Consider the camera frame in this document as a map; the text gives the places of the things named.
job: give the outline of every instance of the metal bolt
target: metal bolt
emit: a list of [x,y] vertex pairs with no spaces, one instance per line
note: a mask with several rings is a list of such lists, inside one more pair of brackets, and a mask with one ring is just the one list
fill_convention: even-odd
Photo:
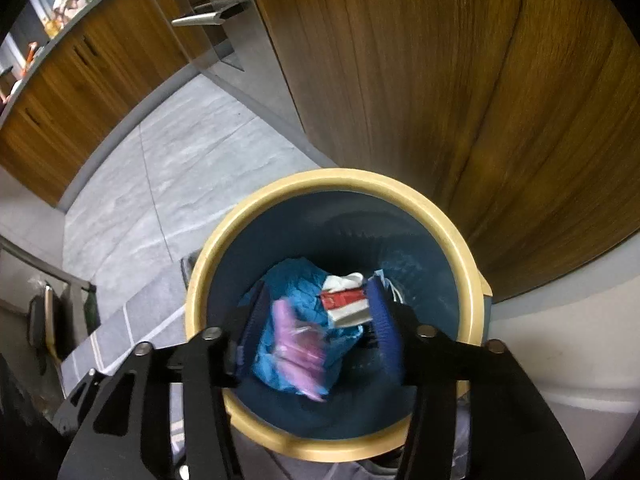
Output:
[[499,339],[489,339],[485,346],[489,352],[494,354],[502,354],[506,350],[504,343]]
[[222,335],[222,329],[218,326],[210,326],[206,328],[202,333],[202,338],[206,341],[212,341],[218,339]]
[[146,341],[142,343],[138,343],[136,345],[136,348],[133,351],[135,355],[140,355],[140,356],[147,355],[149,352],[151,352],[151,343],[147,343]]
[[189,480],[189,466],[182,464],[180,469],[178,469],[178,474],[182,480]]
[[420,325],[416,332],[420,337],[436,337],[438,329],[431,325]]

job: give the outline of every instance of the round bin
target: round bin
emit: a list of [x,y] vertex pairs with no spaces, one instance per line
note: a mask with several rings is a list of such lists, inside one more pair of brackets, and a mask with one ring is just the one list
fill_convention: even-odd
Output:
[[[187,338],[219,324],[274,264],[298,256],[338,275],[383,269],[420,322],[482,342],[491,291],[452,222],[400,182],[344,169],[283,178],[226,216],[191,277]],[[465,385],[458,386],[461,395]],[[402,446],[414,398],[414,388],[384,373],[377,348],[346,355],[326,402],[277,392],[252,374],[225,392],[239,431],[268,449],[317,462],[361,460]]]

